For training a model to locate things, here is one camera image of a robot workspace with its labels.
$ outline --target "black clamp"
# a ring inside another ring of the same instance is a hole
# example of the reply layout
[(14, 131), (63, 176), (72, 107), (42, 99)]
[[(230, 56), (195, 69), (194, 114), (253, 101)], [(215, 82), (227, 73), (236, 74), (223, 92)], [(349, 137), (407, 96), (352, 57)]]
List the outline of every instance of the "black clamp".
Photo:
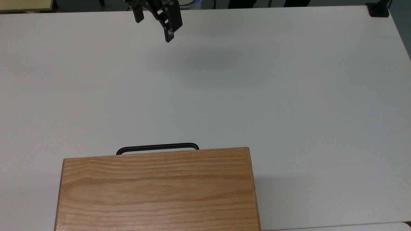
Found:
[(164, 28), (166, 42), (174, 38), (174, 32), (182, 26), (178, 0), (123, 0), (133, 10), (134, 18), (139, 23), (144, 19), (143, 8), (150, 11)]

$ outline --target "wood grain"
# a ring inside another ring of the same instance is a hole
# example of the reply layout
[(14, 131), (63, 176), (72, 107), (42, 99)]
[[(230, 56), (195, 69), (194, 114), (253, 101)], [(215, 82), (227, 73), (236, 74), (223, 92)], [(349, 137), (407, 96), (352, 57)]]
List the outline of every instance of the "wood grain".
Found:
[(56, 231), (260, 231), (248, 148), (70, 158)]
[(51, 10), (53, 0), (0, 0), (0, 12)]

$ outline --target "wooden box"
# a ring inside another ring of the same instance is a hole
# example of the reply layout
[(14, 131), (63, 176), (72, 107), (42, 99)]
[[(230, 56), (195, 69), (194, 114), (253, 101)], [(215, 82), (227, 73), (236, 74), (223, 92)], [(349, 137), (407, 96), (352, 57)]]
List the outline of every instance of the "wooden box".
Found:
[(248, 148), (63, 161), (56, 231), (260, 231)]

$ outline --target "wooden case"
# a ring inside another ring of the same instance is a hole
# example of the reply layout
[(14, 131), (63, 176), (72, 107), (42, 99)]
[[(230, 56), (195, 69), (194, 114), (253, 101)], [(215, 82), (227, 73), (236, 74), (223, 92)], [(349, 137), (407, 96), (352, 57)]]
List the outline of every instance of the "wooden case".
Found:
[(248, 148), (64, 159), (55, 231), (260, 231)]

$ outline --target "black handle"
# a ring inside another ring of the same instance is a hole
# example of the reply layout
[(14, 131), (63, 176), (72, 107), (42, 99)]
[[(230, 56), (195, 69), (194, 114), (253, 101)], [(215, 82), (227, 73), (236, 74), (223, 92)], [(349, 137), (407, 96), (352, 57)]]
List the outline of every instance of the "black handle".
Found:
[(194, 148), (199, 150), (199, 146), (195, 143), (169, 143), (169, 144), (156, 144), (156, 145), (144, 145), (144, 146), (132, 146), (120, 148), (116, 155), (121, 155), (125, 152), (138, 152), (148, 150), (160, 150), (160, 149), (172, 149), (172, 148)]

